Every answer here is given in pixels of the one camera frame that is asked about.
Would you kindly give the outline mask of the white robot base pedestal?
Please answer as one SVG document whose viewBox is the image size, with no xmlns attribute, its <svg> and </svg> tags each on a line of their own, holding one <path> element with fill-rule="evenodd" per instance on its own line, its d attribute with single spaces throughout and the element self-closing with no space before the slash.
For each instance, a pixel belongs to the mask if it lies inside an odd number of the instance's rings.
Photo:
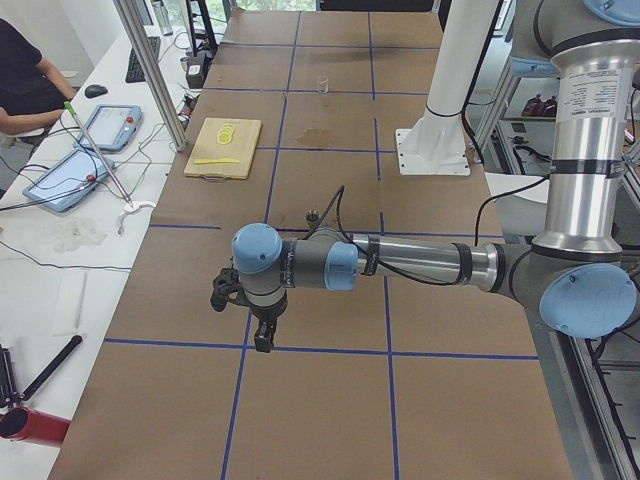
<svg viewBox="0 0 640 480">
<path fill-rule="evenodd" d="M 485 41 L 492 36 L 498 1 L 451 2 L 423 116 L 396 131 L 404 176 L 468 176 L 463 111 Z"/>
</svg>

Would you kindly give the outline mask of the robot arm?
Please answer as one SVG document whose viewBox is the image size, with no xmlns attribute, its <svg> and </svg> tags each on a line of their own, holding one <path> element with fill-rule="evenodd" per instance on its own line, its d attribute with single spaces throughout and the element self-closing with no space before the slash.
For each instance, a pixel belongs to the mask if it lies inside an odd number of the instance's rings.
<svg viewBox="0 0 640 480">
<path fill-rule="evenodd" d="M 612 236 L 625 174 L 622 142 L 632 71 L 639 60 L 635 1 L 521 1 L 513 59 L 559 79 L 553 152 L 543 182 L 545 220 L 530 246 L 347 234 L 314 226 L 284 238 L 254 223 L 232 240 L 232 302 L 257 319 L 257 350 L 273 348 L 295 287 L 351 290 L 358 276 L 396 275 L 433 287 L 473 285 L 512 299 L 549 328 L 596 339 L 626 326 L 639 293 Z"/>
</svg>

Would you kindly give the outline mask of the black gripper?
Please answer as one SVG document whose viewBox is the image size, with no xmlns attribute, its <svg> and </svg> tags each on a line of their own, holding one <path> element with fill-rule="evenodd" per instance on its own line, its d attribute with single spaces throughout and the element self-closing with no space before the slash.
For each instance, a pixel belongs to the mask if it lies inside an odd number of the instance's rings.
<svg viewBox="0 0 640 480">
<path fill-rule="evenodd" d="M 286 310 L 286 295 L 270 306 L 252 305 L 252 314 L 258 319 L 254 334 L 255 349 L 260 353 L 270 353 L 274 347 L 277 321 Z"/>
</svg>

